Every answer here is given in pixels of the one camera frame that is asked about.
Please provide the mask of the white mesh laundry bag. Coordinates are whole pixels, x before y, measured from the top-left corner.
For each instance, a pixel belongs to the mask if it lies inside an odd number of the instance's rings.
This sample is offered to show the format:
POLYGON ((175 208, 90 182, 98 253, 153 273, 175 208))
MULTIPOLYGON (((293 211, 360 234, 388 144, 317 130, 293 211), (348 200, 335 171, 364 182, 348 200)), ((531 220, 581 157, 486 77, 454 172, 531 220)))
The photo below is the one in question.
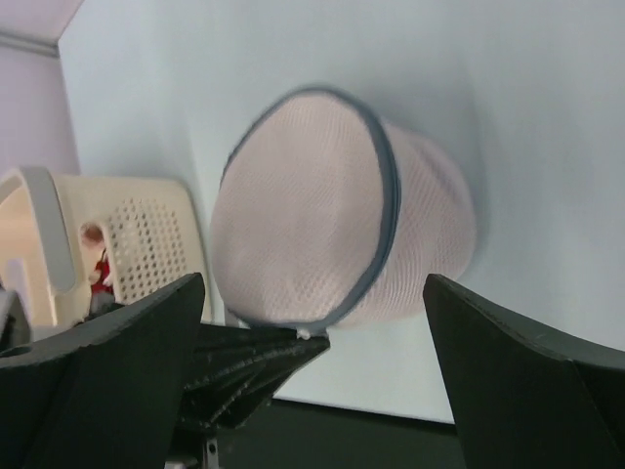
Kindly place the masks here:
POLYGON ((226 163, 210 222, 227 313, 314 335, 424 310, 477 246, 469 187, 432 140, 328 87, 291 91, 226 163))

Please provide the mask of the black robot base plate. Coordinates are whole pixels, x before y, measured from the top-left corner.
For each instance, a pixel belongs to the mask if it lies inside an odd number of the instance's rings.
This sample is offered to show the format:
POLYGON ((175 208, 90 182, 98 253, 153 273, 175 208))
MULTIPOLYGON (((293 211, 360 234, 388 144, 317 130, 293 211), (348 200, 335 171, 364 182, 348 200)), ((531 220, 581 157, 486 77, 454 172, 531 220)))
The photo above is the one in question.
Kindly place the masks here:
POLYGON ((182 407, 170 468, 462 468, 454 426, 284 400, 182 407))

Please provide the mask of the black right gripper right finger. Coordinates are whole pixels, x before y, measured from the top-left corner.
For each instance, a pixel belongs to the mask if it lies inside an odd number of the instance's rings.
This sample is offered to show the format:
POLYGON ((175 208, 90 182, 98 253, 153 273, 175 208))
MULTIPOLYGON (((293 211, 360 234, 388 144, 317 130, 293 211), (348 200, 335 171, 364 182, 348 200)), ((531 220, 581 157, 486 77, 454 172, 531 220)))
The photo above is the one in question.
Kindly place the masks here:
POLYGON ((441 275, 423 297, 467 467, 623 467, 623 352, 441 275))

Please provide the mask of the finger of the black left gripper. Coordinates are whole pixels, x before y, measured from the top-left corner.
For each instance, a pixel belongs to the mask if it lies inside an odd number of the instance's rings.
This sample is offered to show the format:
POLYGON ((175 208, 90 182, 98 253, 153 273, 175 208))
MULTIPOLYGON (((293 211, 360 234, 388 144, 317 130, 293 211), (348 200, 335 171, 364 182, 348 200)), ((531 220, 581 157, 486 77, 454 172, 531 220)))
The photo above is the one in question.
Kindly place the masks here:
POLYGON ((296 371, 329 348, 325 335, 306 339, 287 328, 201 324, 177 426, 184 430, 242 426, 296 371))

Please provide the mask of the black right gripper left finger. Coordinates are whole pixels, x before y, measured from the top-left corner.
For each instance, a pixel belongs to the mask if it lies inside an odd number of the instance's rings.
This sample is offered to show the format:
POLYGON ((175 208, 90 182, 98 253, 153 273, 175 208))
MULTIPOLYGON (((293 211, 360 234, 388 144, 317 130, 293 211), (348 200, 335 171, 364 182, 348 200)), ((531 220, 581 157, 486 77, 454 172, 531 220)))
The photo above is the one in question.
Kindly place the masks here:
POLYGON ((204 299, 185 275, 2 353, 2 467, 164 467, 204 299))

